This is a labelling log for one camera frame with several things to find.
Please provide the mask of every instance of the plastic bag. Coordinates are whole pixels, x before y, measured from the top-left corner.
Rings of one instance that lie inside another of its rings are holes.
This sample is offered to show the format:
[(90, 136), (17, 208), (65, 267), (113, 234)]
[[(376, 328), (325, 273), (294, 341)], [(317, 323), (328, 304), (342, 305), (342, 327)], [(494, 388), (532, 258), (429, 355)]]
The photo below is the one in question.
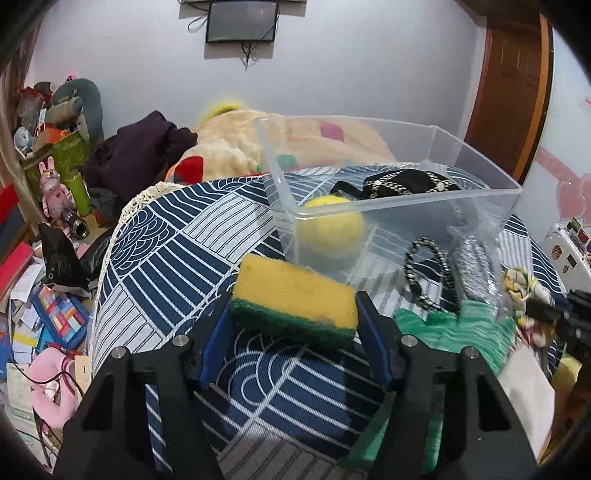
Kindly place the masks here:
[(100, 237), (92, 242), (90, 248), (84, 252), (84, 255), (80, 259), (82, 269), (89, 280), (88, 287), (90, 289), (96, 288), (99, 282), (100, 269), (114, 231), (115, 227), (113, 226), (106, 232), (103, 232)]
[(38, 91), (27, 87), (21, 93), (21, 99), (18, 102), (18, 116), (21, 118), (21, 125), (29, 130), (31, 135), (35, 135), (39, 113), (43, 108), (44, 98)]
[(46, 223), (39, 224), (39, 234), (45, 259), (43, 284), (55, 291), (90, 298), (88, 278), (66, 234)]
[(484, 304), (490, 310), (490, 317), (495, 318), (502, 300), (502, 267), (496, 235), (485, 223), (471, 231), (455, 227), (449, 230), (456, 240), (449, 252), (449, 268), (460, 314), (463, 309)]

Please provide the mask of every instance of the plastic storage bin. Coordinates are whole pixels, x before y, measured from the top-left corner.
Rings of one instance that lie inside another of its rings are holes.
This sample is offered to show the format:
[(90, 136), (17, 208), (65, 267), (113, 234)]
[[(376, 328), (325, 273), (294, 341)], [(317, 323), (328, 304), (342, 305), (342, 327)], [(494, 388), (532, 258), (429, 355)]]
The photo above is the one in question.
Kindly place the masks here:
[[(387, 280), (397, 272), (419, 237), (449, 250), (452, 227), (486, 228), (496, 236), (521, 193), (509, 175), (439, 127), (275, 116), (256, 120), (255, 128), (271, 172), (264, 184), (286, 259), (360, 288), (369, 278)], [(417, 167), (439, 168), (462, 190), (303, 206), (338, 180), (361, 188), (379, 171)]]

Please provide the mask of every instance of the black plastic bag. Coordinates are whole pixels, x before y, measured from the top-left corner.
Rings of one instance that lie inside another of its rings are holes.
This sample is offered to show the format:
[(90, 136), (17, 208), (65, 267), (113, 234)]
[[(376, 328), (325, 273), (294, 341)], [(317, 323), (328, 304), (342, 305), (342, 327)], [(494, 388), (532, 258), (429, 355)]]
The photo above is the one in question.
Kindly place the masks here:
[(46, 223), (39, 224), (39, 234), (45, 259), (43, 284), (55, 291), (90, 298), (88, 278), (66, 234)]
[(114, 226), (103, 232), (100, 237), (92, 242), (90, 248), (84, 252), (84, 255), (80, 259), (82, 269), (89, 280), (88, 286), (90, 289), (95, 288), (99, 282), (100, 269), (103, 265), (103, 259), (111, 241), (113, 231), (115, 231)]

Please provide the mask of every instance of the black beaded bracelet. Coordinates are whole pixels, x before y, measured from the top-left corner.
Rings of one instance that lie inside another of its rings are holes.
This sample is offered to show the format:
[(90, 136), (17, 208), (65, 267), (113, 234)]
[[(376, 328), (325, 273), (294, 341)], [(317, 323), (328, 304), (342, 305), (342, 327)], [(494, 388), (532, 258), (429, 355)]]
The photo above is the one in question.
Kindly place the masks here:
[(439, 246), (430, 238), (422, 236), (417, 241), (413, 242), (407, 250), (404, 257), (404, 276), (408, 282), (410, 292), (415, 299), (426, 309), (435, 310), (436, 312), (446, 312), (439, 305), (435, 304), (429, 297), (423, 293), (423, 288), (418, 282), (417, 272), (414, 268), (414, 256), (422, 248), (428, 248), (435, 255), (435, 260), (441, 266), (441, 282), (452, 292), (455, 296), (456, 289), (453, 284), (452, 272), (447, 263), (447, 255), (441, 251)]

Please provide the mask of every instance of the yellow ball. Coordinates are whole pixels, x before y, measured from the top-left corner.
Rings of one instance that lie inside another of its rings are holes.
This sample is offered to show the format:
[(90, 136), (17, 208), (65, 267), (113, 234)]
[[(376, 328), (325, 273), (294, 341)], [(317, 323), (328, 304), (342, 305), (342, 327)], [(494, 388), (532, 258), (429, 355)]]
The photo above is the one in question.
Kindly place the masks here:
[[(324, 195), (304, 204), (304, 207), (318, 207), (335, 203), (349, 203), (343, 197)], [(344, 258), (359, 251), (365, 239), (365, 223), (360, 212), (340, 213), (309, 220), (298, 220), (300, 245), (317, 254), (332, 258)]]

